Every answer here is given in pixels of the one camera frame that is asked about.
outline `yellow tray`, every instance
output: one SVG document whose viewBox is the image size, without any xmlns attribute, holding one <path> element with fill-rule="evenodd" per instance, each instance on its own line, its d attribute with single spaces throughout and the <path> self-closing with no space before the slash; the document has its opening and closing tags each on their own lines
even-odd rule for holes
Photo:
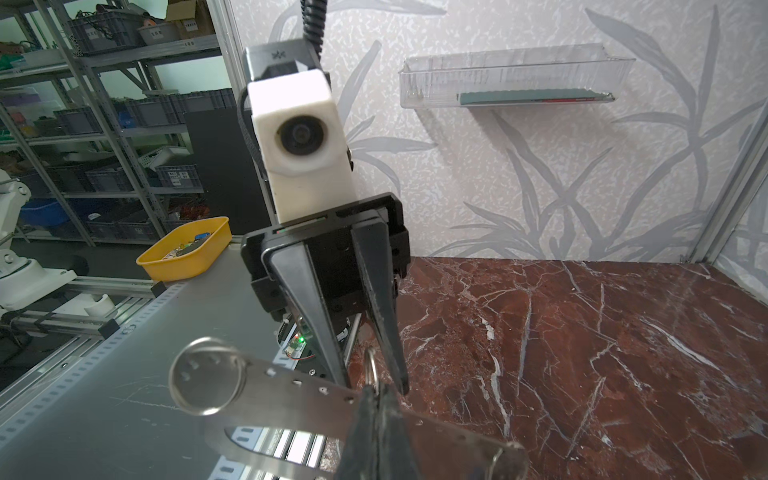
<svg viewBox="0 0 768 480">
<path fill-rule="evenodd" d="M 181 257 L 163 260 L 163 257 L 179 245 L 189 243 L 196 235 L 206 232 L 210 232 L 210 236 L 197 249 Z M 158 282 L 191 278 L 208 270 L 231 240 L 229 217 L 195 220 L 176 227 L 168 235 L 159 239 L 155 245 L 149 247 L 149 250 L 136 259 L 136 264 L 141 265 L 150 278 Z"/>
</svg>

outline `camera lens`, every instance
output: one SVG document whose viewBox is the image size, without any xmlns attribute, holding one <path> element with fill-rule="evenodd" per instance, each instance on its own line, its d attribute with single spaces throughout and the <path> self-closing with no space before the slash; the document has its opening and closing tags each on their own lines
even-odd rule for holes
<svg viewBox="0 0 768 480">
<path fill-rule="evenodd" d="M 323 124 L 309 116 L 291 118 L 280 127 L 278 134 L 283 147 L 294 155 L 315 153 L 325 139 Z"/>
</svg>

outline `gray table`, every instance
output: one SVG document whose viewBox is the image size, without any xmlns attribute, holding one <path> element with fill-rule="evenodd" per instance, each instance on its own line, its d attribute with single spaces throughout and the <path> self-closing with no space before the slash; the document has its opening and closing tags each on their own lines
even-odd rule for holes
<svg viewBox="0 0 768 480">
<path fill-rule="evenodd" d="M 228 248 L 0 449 L 0 478 L 209 478 L 220 456 L 170 398 L 170 364 L 202 336 L 271 361 L 275 329 Z"/>
</svg>

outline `clear plastic tray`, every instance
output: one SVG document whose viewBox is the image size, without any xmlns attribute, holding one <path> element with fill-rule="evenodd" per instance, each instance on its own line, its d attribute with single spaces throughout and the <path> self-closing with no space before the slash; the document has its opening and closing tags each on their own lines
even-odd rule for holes
<svg viewBox="0 0 768 480">
<path fill-rule="evenodd" d="M 634 58 L 602 44 L 517 48 L 406 60 L 404 108 L 614 101 Z"/>
</svg>

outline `red marble surface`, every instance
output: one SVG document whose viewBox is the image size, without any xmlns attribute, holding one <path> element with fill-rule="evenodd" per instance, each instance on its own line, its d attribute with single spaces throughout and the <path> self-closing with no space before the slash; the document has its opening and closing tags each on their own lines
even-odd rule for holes
<svg viewBox="0 0 768 480">
<path fill-rule="evenodd" d="M 400 291 L 403 406 L 529 478 L 768 478 L 768 310 L 714 268 L 418 258 Z"/>
</svg>

